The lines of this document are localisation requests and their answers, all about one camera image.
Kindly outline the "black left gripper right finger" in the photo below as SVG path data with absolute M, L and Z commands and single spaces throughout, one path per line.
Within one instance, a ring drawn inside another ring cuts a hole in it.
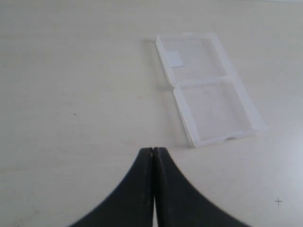
M 166 148 L 153 150 L 153 192 L 160 227 L 245 227 L 203 196 Z

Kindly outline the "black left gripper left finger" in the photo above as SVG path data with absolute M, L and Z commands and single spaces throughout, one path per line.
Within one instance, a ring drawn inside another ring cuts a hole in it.
M 120 184 L 73 227 L 151 227 L 153 148 L 142 148 Z

